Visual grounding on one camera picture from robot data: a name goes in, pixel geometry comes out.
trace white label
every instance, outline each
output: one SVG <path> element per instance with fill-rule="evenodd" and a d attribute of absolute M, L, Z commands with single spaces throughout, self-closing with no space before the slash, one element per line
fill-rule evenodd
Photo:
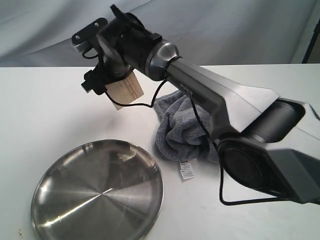
<path fill-rule="evenodd" d="M 189 161 L 180 162 L 180 172 L 184 180 L 193 179 L 196 177 L 195 172 Z"/>

